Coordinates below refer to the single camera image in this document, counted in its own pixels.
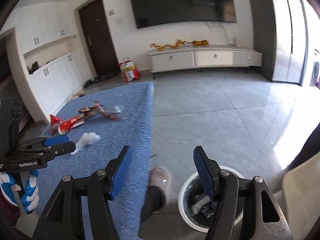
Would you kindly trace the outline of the blue white gloved hand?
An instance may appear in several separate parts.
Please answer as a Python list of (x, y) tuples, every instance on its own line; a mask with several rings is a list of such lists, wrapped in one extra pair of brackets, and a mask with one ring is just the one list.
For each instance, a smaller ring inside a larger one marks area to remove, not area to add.
[[(20, 198), (23, 209), (27, 214), (32, 213), (39, 203), (38, 175), (38, 170), (29, 171), (29, 178), (26, 180), (24, 187), (24, 195)], [(1, 194), (5, 199), (4, 203), (12, 207), (18, 207), (12, 191), (12, 187), (15, 185), (17, 185), (16, 180), (11, 174), (1, 172)]]

